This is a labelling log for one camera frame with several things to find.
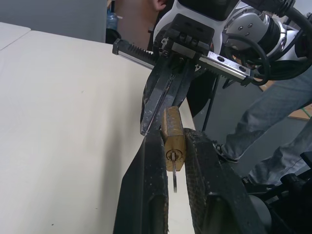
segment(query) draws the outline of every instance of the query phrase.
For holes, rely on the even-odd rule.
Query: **white table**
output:
[[[30,28],[0,22],[0,50],[15,42],[30,31]]]
[[[0,51],[1,234],[112,233],[150,70],[111,50],[31,31]],[[185,172],[177,194],[168,177],[170,233],[194,233]]]

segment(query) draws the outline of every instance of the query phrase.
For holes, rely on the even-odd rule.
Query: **hand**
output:
[[[152,7],[156,11],[162,11],[166,7],[167,0],[150,0]]]

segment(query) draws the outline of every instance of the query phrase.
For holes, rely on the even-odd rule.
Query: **floor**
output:
[[[118,24],[118,31],[123,39],[141,48],[146,48],[150,36],[147,29],[154,24],[157,13],[151,9],[147,0],[117,0],[116,4],[117,15],[123,17]],[[221,143],[225,143],[226,135],[235,129],[244,111],[261,94],[260,89],[254,85],[242,87],[233,84],[223,90],[223,82],[224,80],[220,81],[206,130],[206,134],[210,139]],[[208,105],[194,118],[198,130],[202,128],[207,108]],[[230,117],[225,120],[220,116]],[[304,120],[290,118],[283,120],[250,147],[240,162],[233,165],[233,168],[241,176],[248,174],[257,162],[271,157],[279,145],[294,139],[305,123]]]

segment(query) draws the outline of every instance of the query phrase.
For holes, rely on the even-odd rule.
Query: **jeans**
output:
[[[312,103],[312,67],[302,75],[277,81],[244,113],[235,132],[227,135],[223,153],[239,159],[269,128],[307,104]],[[300,154],[312,151],[312,119],[290,143],[278,147],[273,156],[258,163],[249,173],[254,183],[277,184],[306,164]]]

